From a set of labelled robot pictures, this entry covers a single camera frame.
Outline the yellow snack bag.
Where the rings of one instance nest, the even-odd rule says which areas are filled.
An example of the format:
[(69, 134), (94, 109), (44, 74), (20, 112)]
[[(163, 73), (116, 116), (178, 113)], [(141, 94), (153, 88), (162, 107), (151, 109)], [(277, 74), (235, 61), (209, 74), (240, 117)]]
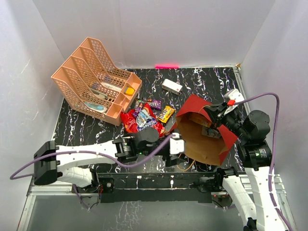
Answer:
[(212, 125), (212, 122), (210, 122), (202, 114), (198, 114), (198, 113), (191, 113), (189, 116), (189, 120), (199, 125), (202, 125), (204, 127), (208, 127), (208, 128)]

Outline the red brown paper bag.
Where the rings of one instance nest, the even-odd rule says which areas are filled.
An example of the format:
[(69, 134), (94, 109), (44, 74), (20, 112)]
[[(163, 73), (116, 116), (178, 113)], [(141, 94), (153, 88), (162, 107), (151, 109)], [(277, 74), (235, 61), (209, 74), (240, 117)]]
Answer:
[(180, 108), (176, 115), (176, 122), (172, 129), (178, 129), (186, 141), (185, 154), (200, 163), (220, 166), (227, 157), (231, 147), (237, 141), (237, 136), (224, 125), (218, 127), (220, 139), (202, 135), (202, 126), (191, 120), (189, 115), (195, 113), (202, 118), (211, 120), (203, 109), (211, 103), (192, 94)]

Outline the silver blue snack wrapper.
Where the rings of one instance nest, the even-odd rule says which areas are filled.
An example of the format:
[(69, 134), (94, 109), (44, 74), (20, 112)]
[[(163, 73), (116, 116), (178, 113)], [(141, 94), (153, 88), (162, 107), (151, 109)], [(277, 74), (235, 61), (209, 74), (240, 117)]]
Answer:
[(136, 117), (137, 129), (143, 130), (145, 127), (150, 127), (156, 124), (156, 120), (150, 116), (149, 112), (142, 109)]

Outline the yellow peanut candy packet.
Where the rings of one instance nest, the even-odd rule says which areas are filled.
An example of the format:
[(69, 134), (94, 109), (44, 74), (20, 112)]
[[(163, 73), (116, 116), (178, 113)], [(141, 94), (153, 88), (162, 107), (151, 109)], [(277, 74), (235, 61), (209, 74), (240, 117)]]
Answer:
[(174, 114), (175, 109), (170, 107), (170, 106), (166, 106), (164, 108), (164, 110), (162, 111), (162, 113), (158, 116), (158, 120), (161, 123), (167, 123), (168, 120), (171, 118), (171, 116)]

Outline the red candy bag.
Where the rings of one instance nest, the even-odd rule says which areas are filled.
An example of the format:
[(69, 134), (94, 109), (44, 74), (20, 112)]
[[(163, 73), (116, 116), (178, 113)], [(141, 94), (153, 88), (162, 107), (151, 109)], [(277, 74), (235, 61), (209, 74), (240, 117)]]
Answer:
[[(158, 119), (156, 118), (155, 114), (153, 113), (153, 111), (152, 111), (152, 109), (151, 109), (151, 107), (149, 106), (148, 103), (146, 103), (144, 105), (143, 109), (147, 110), (149, 112), (150, 116), (152, 116), (156, 120), (156, 124), (152, 125), (148, 128), (154, 128), (155, 130), (157, 130), (160, 138), (169, 134), (169, 131), (166, 131), (166, 129), (162, 125), (162, 123), (158, 121)], [(136, 118), (134, 118), (134, 116), (132, 115), (133, 112), (134, 112), (134, 109), (130, 110), (127, 113), (121, 112), (121, 115), (120, 115), (122, 123), (124, 124), (125, 130), (128, 133), (137, 133), (138, 131), (140, 131), (140, 130), (137, 129)]]

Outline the purple candy packet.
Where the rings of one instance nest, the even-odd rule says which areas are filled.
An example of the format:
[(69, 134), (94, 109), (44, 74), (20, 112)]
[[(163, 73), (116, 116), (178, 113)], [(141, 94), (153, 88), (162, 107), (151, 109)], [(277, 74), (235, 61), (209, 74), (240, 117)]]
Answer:
[(162, 108), (162, 103), (161, 103), (160, 100), (147, 99), (146, 102), (149, 104), (149, 106), (150, 106), (152, 109), (161, 110), (161, 108)]

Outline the brown chocolate candy packet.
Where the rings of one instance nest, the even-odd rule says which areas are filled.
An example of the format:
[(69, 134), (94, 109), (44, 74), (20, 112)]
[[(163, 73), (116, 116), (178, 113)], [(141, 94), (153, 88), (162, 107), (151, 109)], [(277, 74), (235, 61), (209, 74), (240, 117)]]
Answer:
[(136, 100), (135, 107), (134, 107), (134, 112), (132, 113), (134, 118), (136, 118), (138, 116), (138, 114), (143, 109), (145, 104), (146, 104), (146, 101), (144, 101), (144, 100), (141, 100), (141, 99), (137, 99)]

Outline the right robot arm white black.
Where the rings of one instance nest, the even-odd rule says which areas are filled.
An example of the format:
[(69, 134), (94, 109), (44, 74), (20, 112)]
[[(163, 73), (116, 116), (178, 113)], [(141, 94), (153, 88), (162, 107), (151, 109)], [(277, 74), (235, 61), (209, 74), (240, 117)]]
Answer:
[(276, 202), (273, 175), (274, 155), (265, 138), (270, 132), (270, 118), (254, 110), (245, 120), (237, 114), (235, 105), (206, 105), (204, 110), (215, 127), (225, 126), (239, 138), (238, 154), (248, 176), (253, 195), (241, 183), (235, 168), (218, 168), (215, 187), (232, 198), (245, 231), (290, 231), (292, 228)]

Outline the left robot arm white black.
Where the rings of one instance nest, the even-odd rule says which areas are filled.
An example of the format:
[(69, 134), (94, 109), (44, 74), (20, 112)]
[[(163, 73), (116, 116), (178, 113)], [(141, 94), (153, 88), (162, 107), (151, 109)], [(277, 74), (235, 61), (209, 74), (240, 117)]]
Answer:
[(47, 141), (34, 154), (34, 184), (44, 186), (61, 181), (94, 192), (100, 181), (84, 166), (118, 164), (132, 168), (143, 164), (137, 160), (139, 155), (145, 156), (144, 161), (160, 155), (166, 166), (173, 166), (178, 164), (178, 156), (185, 153), (185, 144), (178, 132), (160, 138), (151, 127), (93, 145), (63, 146)]

